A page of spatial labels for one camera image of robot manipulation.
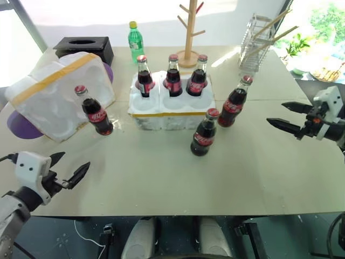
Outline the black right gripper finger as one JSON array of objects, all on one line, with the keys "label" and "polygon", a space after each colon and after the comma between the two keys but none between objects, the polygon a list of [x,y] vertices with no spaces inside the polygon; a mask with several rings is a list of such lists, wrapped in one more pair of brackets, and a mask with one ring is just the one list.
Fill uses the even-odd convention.
[{"label": "black right gripper finger", "polygon": [[305,135],[300,126],[291,124],[289,121],[279,118],[267,118],[266,120],[273,127],[281,131],[290,133],[294,135],[297,139],[302,139]]},{"label": "black right gripper finger", "polygon": [[282,103],[282,106],[292,112],[301,113],[301,114],[308,114],[313,108],[312,105],[307,105],[307,104],[299,103],[296,101],[289,101],[289,102]]}]

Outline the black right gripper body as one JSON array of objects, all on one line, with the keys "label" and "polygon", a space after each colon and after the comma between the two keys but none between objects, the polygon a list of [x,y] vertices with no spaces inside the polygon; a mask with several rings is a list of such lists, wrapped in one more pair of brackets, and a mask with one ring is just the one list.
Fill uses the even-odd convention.
[{"label": "black right gripper body", "polygon": [[324,126],[323,119],[328,111],[328,105],[311,106],[304,104],[301,110],[302,113],[306,114],[306,121],[299,132],[299,139],[302,139],[304,136],[323,139],[326,134],[325,130],[327,130],[327,127],[322,129]]}]

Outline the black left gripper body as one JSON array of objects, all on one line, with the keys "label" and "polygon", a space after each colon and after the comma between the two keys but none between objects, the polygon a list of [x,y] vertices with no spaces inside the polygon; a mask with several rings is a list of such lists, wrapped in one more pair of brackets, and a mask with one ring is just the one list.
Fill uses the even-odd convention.
[{"label": "black left gripper body", "polygon": [[53,198],[62,189],[66,189],[63,182],[57,178],[57,173],[50,169],[48,174],[42,178],[42,186],[47,191],[49,198]]}]

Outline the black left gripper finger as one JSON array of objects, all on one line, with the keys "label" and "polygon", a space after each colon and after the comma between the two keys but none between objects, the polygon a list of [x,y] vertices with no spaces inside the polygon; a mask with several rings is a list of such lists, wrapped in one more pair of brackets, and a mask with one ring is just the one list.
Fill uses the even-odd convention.
[{"label": "black left gripper finger", "polygon": [[65,152],[57,152],[52,155],[50,155],[51,158],[51,164],[50,168],[52,168],[55,164],[59,162],[59,160],[65,155]]},{"label": "black left gripper finger", "polygon": [[81,165],[68,180],[64,180],[63,188],[73,189],[84,178],[90,167],[90,164],[90,162],[87,162]]}]

